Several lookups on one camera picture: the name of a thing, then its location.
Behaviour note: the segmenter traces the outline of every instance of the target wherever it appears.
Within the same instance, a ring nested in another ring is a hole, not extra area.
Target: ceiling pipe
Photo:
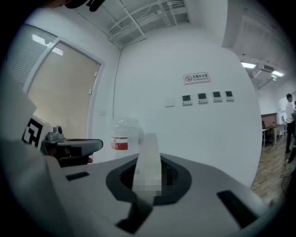
[[[180,4],[179,3],[178,4],[173,3],[173,6],[180,6]],[[174,8],[173,10],[174,10],[175,15],[186,13],[186,8],[185,7],[177,7],[177,8]],[[136,21],[141,27],[143,27],[144,25],[146,25],[146,24],[148,24],[148,23],[150,23],[152,21],[159,20],[161,18],[163,19],[163,17],[160,16],[161,15],[160,10],[159,10],[159,12],[158,11],[153,11],[152,14],[146,15],[144,17],[142,15],[140,18],[136,18]],[[135,28],[136,28],[136,26],[134,25],[134,23],[130,22],[123,29],[120,29],[119,31],[117,31],[117,33],[113,34],[113,38],[117,37],[118,35],[121,35],[120,36],[121,38],[126,36],[126,35],[130,35],[130,33],[126,33],[126,32],[134,31]]]
[[[172,14],[172,16],[173,16],[173,19],[174,19],[174,23],[175,23],[175,25],[178,25],[178,24],[177,24],[177,21],[176,21],[175,13],[174,13],[173,8],[172,8],[172,2],[167,2],[167,5],[168,5],[168,7],[170,8],[170,11],[171,11],[171,14]]]
[[[104,5],[101,6],[101,8],[103,9],[103,11],[106,13],[106,15],[120,28],[122,29],[122,27],[116,22],[116,20],[113,19],[112,16],[109,15],[109,13],[105,10]]]
[[[169,25],[167,24],[167,20],[165,19],[165,17],[164,17],[164,15],[163,15],[162,11],[161,11],[161,10],[158,10],[157,13],[158,13],[159,15],[162,16],[162,18],[163,18],[163,20],[164,20],[164,22],[165,22],[165,24],[166,24],[166,27],[169,27]]]
[[[158,2],[166,2],[166,1],[167,1],[167,0],[158,0],[158,1],[155,1],[155,2],[153,2],[153,3],[150,3],[150,4],[148,4],[148,5],[145,5],[145,6],[140,7],[139,9],[133,11],[131,14],[135,14],[135,13],[137,13],[137,12],[139,12],[139,11],[141,11],[141,10],[147,8],[147,7],[150,7],[150,6],[156,5]],[[182,2],[182,1],[174,1],[173,4],[184,5],[184,2]],[[122,18],[122,19],[119,20],[117,23],[120,24],[120,23],[122,23],[122,22],[123,22],[125,19],[127,19],[127,18],[128,18],[128,16]],[[115,26],[116,26],[116,24],[114,24],[114,25],[109,29],[109,31],[112,31],[112,29],[113,29]]]
[[[141,34],[143,35],[144,38],[147,38],[146,35],[144,34],[142,28],[140,27],[140,25],[136,22],[136,20],[134,19],[134,17],[130,14],[130,12],[126,9],[126,6],[124,6],[121,2],[121,0],[117,0],[117,3],[121,6],[121,8],[126,12],[126,14],[129,16],[129,18],[132,20],[132,22],[134,22],[135,26],[138,28],[138,30],[141,32]]]
[[[158,3],[158,6],[160,7],[160,10],[162,11],[162,14],[163,14],[164,18],[165,18],[166,21],[167,21],[168,27],[172,27],[172,25],[171,25],[171,23],[170,23],[170,21],[169,21],[169,19],[168,19],[168,17],[167,17],[166,11],[165,11],[165,9],[163,8],[161,2]]]

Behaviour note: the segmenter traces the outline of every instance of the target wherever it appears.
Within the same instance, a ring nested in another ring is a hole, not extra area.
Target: door frame
[[[99,81],[101,79],[102,76],[102,72],[104,70],[105,67],[105,62],[99,58],[97,58],[96,56],[94,56],[92,53],[86,51],[86,50],[82,50],[79,47],[75,46],[74,44],[60,38],[57,37],[48,47],[47,49],[42,53],[42,55],[38,58],[38,60],[36,61],[36,63],[34,64],[31,72],[28,75],[28,78],[24,84],[23,87],[23,92],[27,95],[30,87],[34,81],[34,77],[37,73],[37,71],[40,69],[42,63],[44,62],[44,60],[46,59],[46,57],[50,54],[50,52],[56,47],[56,45],[58,43],[63,43],[69,47],[71,47],[72,49],[80,52],[81,54],[87,56],[88,58],[94,60],[95,62],[100,64],[100,68],[99,71],[97,72],[97,76],[95,78],[95,82],[92,88],[92,94],[89,100],[89,106],[88,106],[88,112],[87,112],[87,122],[86,122],[86,138],[91,139],[93,137],[93,114],[94,114],[94,105],[95,105],[95,100],[96,100],[96,96],[97,96],[97,92],[98,92],[98,87],[99,87]]]

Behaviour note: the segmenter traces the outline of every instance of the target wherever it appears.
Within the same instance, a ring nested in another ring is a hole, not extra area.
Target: cable
[[[145,39],[141,39],[141,40],[139,40],[139,41],[137,41],[137,42],[134,42],[134,43],[128,44],[128,45],[124,46],[122,49],[124,49],[125,47],[128,47],[128,46],[130,46],[130,45],[132,45],[132,44],[136,44],[136,43],[138,43],[138,42],[141,42],[141,41],[143,41],[143,40],[145,40]]]
[[[285,192],[285,194],[289,194],[286,189],[284,188],[284,184],[287,182],[288,179],[291,179],[291,176],[284,176],[284,175],[281,175],[280,178],[284,178],[284,183],[282,183],[282,190]]]
[[[140,20],[139,20],[139,23],[142,22],[143,20],[147,19],[148,17],[151,17],[151,16],[155,15],[155,14],[156,14],[156,13],[154,12],[154,13],[152,13],[152,14],[150,14],[150,15],[148,15],[148,16],[142,18],[142,19],[140,19]]]
[[[151,5],[151,6],[148,8],[148,10],[146,11],[146,13],[145,13],[144,15],[138,17],[137,20],[139,20],[140,18],[146,16],[146,14],[149,12],[150,8],[153,7],[153,6],[155,6],[155,5]]]
[[[114,97],[115,97],[115,86],[116,86],[116,77],[117,77],[117,71],[118,71],[118,66],[119,66],[119,61],[121,57],[122,50],[120,51],[118,63],[117,63],[117,69],[116,69],[116,74],[115,74],[115,80],[114,80],[114,90],[113,90],[113,108],[112,108],[112,118],[114,119]]]

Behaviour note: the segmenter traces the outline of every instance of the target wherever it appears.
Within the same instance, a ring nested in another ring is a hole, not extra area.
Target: desk
[[[262,132],[263,132],[263,134],[264,134],[264,139],[263,139],[263,146],[265,146],[265,131],[266,131],[267,129],[262,129]]]
[[[280,127],[283,127],[284,125],[281,124],[281,125],[275,125],[275,126],[269,126],[269,127],[266,127],[266,129],[273,129],[273,134],[274,134],[274,144],[277,144],[277,130],[278,128]]]

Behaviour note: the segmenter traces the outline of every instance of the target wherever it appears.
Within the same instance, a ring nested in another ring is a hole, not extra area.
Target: black slot
[[[149,206],[144,201],[137,199],[136,202],[132,204],[128,217],[121,220],[117,226],[134,234],[152,212],[152,209],[152,206]]]
[[[191,186],[191,175],[184,167],[161,158],[161,195],[154,198],[154,206],[168,205],[178,202]],[[136,202],[136,194],[132,191],[133,178],[137,158],[110,171],[106,177],[106,185],[113,196],[129,203]]]
[[[85,176],[89,176],[89,173],[87,173],[86,171],[79,172],[79,173],[72,174],[72,175],[66,175],[66,178],[68,181],[72,181],[72,180],[83,178]]]
[[[230,190],[217,193],[217,195],[241,228],[245,228],[257,219],[257,216]]]

